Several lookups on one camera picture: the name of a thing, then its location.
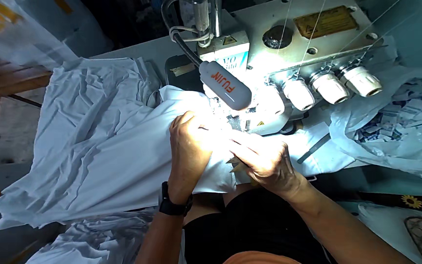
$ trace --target right hand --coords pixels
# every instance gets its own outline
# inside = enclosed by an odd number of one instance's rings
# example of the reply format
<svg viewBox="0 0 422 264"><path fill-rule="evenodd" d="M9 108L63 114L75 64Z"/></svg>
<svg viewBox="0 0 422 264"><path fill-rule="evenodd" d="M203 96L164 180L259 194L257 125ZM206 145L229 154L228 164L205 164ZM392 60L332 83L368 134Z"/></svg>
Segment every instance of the right hand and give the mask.
<svg viewBox="0 0 422 264"><path fill-rule="evenodd" d="M287 144L257 134L232 130L230 151L249 166L246 171L264 188L290 199L307 183L291 165Z"/></svg>

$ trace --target lap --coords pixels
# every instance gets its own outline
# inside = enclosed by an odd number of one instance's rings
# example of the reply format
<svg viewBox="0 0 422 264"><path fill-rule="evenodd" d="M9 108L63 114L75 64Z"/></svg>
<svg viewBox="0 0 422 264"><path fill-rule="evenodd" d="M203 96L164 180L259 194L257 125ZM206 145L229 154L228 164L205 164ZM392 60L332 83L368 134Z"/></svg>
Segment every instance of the lap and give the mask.
<svg viewBox="0 0 422 264"><path fill-rule="evenodd" d="M224 212L184 226L188 264L223 263L249 250L285 255L301 263L326 263L322 246L290 205L266 189L244 192Z"/></svg>

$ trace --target plastic bag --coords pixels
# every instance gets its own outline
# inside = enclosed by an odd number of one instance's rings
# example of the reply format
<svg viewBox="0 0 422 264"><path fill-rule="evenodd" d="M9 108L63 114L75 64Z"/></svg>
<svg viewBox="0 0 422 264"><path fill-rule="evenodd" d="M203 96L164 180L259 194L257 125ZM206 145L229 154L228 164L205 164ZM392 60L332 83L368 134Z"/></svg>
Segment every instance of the plastic bag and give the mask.
<svg viewBox="0 0 422 264"><path fill-rule="evenodd" d="M409 85L416 86L416 90L419 89L418 86L422 86L422 69L396 66L376 75L384 87L382 93L368 98L356 95L345 103L332 107L331 139L341 151L355 159L406 171L422 177L422 123L414 123L411 120L409 123L413 124L414 129L408 130L408 133L402 134L400 137L394 137L394 135L390 137L388 135L388 139L381 137L381 140L377 138L374 141L364 138L364 142L361 142L361 135L359 134L359 130L365 131L371 127L372 123L379 122L378 120L373 120L373 118L376 116L378 118L379 111L384 112L386 109L388 110L388 107L385 108L387 105L395 104L392 104L392 100L401 99L399 97L404 96L405 93L408 95L410 93L408 92ZM402 111L407 112L404 103L399 105L401 105ZM410 114L410 116L407 113L402 114L401 121L408 120L408 117L413 117L413 113Z"/></svg>
<svg viewBox="0 0 422 264"><path fill-rule="evenodd" d="M53 69L112 47L79 0L0 0L0 58L5 61Z"/></svg>

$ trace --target watch strap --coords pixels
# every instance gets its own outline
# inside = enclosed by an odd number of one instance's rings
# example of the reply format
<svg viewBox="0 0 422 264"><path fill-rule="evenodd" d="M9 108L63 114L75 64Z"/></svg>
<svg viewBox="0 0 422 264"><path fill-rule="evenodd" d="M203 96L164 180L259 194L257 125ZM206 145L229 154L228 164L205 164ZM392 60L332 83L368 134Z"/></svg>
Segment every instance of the watch strap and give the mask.
<svg viewBox="0 0 422 264"><path fill-rule="evenodd" d="M169 198L169 192L168 192L168 184L167 182L162 183L162 201L159 205L159 212L170 215L170 216L186 216L188 211L190 211L192 202L193 202L193 196L190 195L190 197L187 200L187 204L175 204L172 201L170 201Z"/></svg>

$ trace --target yellow warning sticker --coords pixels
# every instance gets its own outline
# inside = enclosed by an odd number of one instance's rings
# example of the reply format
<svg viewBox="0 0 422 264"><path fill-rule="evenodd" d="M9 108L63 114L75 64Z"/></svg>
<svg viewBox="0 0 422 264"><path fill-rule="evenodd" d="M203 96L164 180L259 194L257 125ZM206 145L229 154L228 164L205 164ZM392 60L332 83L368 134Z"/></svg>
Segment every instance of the yellow warning sticker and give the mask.
<svg viewBox="0 0 422 264"><path fill-rule="evenodd" d="M345 6L325 10L320 14L320 18L318 18L318 15L317 12L294 19L294 23L303 37L310 39L312 36L315 39L358 27L356 20L350 14L350 10Z"/></svg>
<svg viewBox="0 0 422 264"><path fill-rule="evenodd" d="M224 43L222 45L225 46L225 45L229 45L229 44L232 44L232 43L235 43L235 42L237 42L236 39L234 39L231 36L227 36L227 37L224 38Z"/></svg>

